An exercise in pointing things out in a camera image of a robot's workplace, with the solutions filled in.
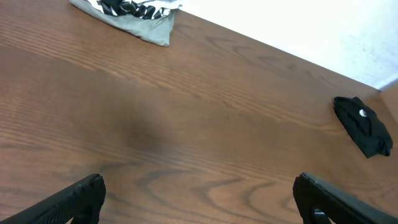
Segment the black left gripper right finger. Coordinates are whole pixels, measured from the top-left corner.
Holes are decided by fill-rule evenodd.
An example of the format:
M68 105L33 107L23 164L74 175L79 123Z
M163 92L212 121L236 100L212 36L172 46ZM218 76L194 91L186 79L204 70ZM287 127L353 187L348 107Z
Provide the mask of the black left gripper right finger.
M293 196L304 224L397 224L396 217L306 172L296 177Z

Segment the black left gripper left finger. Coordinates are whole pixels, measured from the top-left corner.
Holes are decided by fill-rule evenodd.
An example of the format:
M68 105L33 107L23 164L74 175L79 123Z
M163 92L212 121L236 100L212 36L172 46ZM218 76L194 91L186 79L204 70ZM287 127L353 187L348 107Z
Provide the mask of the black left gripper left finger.
M91 174L1 224L98 224L105 196L103 176Z

